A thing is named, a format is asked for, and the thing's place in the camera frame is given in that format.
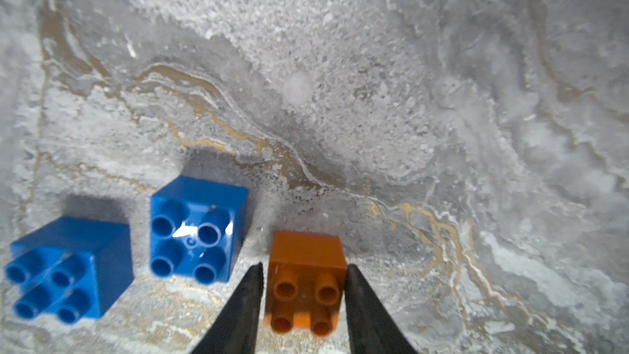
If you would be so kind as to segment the orange square lego brick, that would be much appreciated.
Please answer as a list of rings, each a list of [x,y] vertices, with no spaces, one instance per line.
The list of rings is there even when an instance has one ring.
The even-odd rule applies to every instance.
[[[339,237],[275,232],[268,266],[265,324],[277,334],[304,329],[318,338],[328,337],[337,329],[347,272]]]

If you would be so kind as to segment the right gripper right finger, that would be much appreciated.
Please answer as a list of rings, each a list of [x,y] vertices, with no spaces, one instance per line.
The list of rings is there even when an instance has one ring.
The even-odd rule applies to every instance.
[[[351,353],[417,353],[355,264],[348,266],[345,303]]]

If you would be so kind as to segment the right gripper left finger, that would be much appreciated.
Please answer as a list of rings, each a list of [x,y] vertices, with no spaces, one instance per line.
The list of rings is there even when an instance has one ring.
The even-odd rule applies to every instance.
[[[252,265],[192,353],[254,353],[264,290],[264,268]]]

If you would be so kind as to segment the blue square lego brick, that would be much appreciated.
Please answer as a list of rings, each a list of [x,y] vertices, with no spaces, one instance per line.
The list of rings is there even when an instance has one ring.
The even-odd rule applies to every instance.
[[[249,190],[180,175],[151,197],[150,261],[158,278],[227,283],[242,248]]]
[[[99,319],[134,280],[130,228],[62,216],[10,245],[7,279],[20,288],[16,315],[54,314],[73,325]]]

